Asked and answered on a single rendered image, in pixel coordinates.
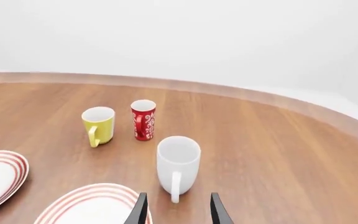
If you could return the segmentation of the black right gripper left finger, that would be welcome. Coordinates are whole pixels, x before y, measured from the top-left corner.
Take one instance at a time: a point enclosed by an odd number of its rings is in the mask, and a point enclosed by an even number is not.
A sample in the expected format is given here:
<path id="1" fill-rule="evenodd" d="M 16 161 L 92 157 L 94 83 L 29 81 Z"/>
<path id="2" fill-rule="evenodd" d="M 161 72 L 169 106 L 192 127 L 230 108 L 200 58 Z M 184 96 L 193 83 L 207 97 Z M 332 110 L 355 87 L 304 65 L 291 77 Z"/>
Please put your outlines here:
<path id="1" fill-rule="evenodd" d="M 147 212 L 147 194 L 145 192 L 141 192 L 124 224 L 145 224 L 147 221 Z"/>

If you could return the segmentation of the yellow and white mug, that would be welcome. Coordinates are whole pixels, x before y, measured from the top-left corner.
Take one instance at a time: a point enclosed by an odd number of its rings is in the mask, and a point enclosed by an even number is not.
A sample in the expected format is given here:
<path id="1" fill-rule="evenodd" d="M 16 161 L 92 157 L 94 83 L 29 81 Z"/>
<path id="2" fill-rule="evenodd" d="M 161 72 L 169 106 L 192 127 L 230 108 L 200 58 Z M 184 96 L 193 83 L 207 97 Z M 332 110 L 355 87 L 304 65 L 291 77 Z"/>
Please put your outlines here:
<path id="1" fill-rule="evenodd" d="M 115 115 L 116 113 L 112 108 L 105 106 L 89 108 L 82 113 L 81 118 L 92 148 L 112 140 Z"/>

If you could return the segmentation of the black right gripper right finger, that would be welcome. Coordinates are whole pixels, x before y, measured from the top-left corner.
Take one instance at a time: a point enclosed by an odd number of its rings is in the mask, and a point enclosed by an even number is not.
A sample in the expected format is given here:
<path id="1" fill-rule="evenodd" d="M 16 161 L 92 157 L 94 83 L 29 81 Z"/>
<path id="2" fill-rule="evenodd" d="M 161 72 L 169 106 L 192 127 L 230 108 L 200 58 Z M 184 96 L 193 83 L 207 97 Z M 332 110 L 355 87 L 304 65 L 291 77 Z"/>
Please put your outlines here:
<path id="1" fill-rule="evenodd" d="M 211 193 L 210 213 L 213 224 L 234 224 L 216 192 Z"/>

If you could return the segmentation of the red patterned mug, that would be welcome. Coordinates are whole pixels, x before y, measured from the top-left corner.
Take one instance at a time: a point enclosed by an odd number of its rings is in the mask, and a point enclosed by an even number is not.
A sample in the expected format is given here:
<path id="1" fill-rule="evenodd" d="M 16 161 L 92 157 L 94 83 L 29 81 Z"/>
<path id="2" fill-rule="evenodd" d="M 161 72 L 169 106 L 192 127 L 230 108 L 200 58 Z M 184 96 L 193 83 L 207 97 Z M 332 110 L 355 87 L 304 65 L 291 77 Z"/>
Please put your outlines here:
<path id="1" fill-rule="evenodd" d="M 156 104 L 151 100 L 135 100 L 131 104 L 135 138 L 148 141 L 154 137 Z"/>

